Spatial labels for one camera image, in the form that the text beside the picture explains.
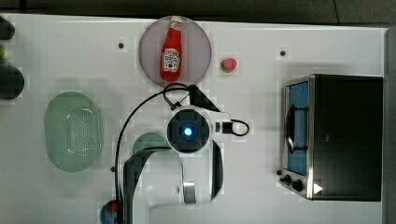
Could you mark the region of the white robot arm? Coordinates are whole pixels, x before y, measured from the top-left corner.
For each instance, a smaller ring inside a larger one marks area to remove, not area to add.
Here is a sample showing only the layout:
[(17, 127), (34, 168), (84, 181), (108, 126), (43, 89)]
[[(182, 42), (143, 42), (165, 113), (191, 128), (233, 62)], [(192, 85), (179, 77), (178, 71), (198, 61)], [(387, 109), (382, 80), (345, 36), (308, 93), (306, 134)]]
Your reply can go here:
[(166, 205), (211, 203), (223, 184), (220, 144), (230, 115), (182, 106), (166, 121), (162, 146), (134, 153), (123, 166), (125, 224), (149, 224), (149, 211)]

